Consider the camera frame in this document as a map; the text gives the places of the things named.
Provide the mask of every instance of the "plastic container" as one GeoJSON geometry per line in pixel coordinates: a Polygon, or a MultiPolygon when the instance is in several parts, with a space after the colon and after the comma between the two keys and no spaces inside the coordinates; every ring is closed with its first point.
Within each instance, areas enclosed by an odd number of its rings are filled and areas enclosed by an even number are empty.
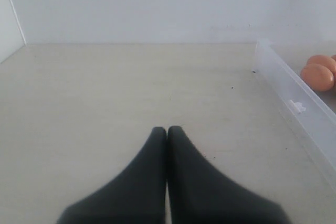
{"type": "Polygon", "coordinates": [[[273,44],[266,39],[258,42],[255,52],[257,77],[268,84],[266,87],[271,87],[270,94],[276,94],[281,99],[282,104],[275,105],[336,191],[336,114],[292,69],[299,64],[293,63],[294,67],[291,68],[285,62],[284,59],[290,58],[289,52],[293,50],[286,51],[284,48],[286,46],[273,44]]]}

